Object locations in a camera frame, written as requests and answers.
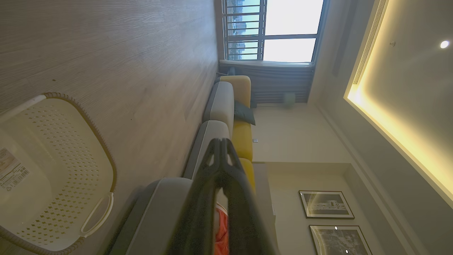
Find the recessed ceiling light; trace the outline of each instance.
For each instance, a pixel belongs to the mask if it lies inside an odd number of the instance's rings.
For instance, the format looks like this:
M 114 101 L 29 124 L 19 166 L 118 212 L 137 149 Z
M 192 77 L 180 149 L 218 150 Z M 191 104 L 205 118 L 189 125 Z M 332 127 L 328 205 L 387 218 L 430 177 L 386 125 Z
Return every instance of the recessed ceiling light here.
M 444 49 L 444 48 L 448 47 L 449 44 L 450 44 L 449 41 L 443 41 L 442 43 L 440 43 L 440 47 L 441 47 L 442 49 Z

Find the black and white photo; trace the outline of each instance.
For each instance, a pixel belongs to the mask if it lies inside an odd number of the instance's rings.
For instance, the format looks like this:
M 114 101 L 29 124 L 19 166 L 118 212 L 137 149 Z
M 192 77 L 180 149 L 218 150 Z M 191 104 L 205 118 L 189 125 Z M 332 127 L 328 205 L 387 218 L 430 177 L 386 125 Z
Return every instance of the black and white photo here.
M 299 191 L 307 218 L 354 219 L 341 191 Z
M 372 255 L 359 226 L 309 226 L 317 255 Z

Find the throw pillow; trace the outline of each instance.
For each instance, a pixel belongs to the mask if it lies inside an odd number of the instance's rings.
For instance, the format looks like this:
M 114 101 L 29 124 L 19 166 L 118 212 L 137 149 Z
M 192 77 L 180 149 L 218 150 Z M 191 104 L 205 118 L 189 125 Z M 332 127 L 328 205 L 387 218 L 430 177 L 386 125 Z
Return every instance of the throw pillow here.
M 236 100 L 234 101 L 234 118 L 255 125 L 252 109 Z

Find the basket rim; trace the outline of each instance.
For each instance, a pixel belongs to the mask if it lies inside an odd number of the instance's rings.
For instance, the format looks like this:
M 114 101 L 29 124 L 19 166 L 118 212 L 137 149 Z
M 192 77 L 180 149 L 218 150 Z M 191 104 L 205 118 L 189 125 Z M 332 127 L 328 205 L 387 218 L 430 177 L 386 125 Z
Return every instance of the basket rim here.
M 105 154 L 107 155 L 107 158 L 109 159 L 109 162 L 111 164 L 112 171 L 113 171 L 113 180 L 112 180 L 112 186 L 110 187 L 110 192 L 114 193 L 115 187 L 116 187 L 116 165 L 115 165 L 115 161 L 113 160 L 113 157 L 111 156 L 110 151 L 108 149 L 108 146 L 106 145 L 104 139 L 102 138 L 102 135 L 100 134 L 100 132 L 96 128 L 96 126 L 93 124 L 91 118 L 83 110 L 83 107 L 81 107 L 81 105 L 75 99 L 73 99 L 72 97 L 70 97 L 70 96 L 68 96 L 66 94 L 63 94 L 63 93 L 47 92 L 47 93 L 43 93 L 43 94 L 41 94 L 39 96 L 45 96 L 46 97 L 45 99 L 55 98 L 55 99 L 64 100 L 64 101 L 70 103 L 75 109 L 77 109 L 77 111 L 80 113 L 82 118 L 85 120 L 85 122 L 88 124 L 88 126 L 92 130 L 93 134 L 98 139 L 99 143 L 102 146 L 102 149 L 104 150 Z M 27 241 L 19 238 L 15 234 L 9 232 L 8 230 L 6 230 L 2 226 L 0 226 L 0 237 L 4 238 L 5 240 L 9 241 L 10 243 L 12 243 L 14 245 L 17 245 L 17 246 L 19 246 L 19 247 L 21 247 L 21 248 L 23 248 L 25 250 L 34 252 L 36 254 L 41 254 L 41 255 L 66 255 L 66 254 L 69 254 L 69 253 L 73 252 L 75 249 L 77 249 L 78 247 L 82 246 L 82 244 L 83 244 L 83 242 L 85 240 L 85 237 L 79 237 L 77 239 L 77 241 L 75 241 L 72 245 L 70 245 L 66 249 L 52 251 L 52 250 L 47 250 L 47 249 L 44 249 L 42 247 L 39 247 L 37 245 L 34 245 L 32 243 L 27 242 Z

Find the window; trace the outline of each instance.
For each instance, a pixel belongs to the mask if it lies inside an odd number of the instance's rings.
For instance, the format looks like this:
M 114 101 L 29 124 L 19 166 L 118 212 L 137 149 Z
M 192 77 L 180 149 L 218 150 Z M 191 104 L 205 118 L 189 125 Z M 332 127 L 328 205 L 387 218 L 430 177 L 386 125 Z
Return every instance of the window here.
M 227 60 L 315 62 L 324 0 L 225 0 Z

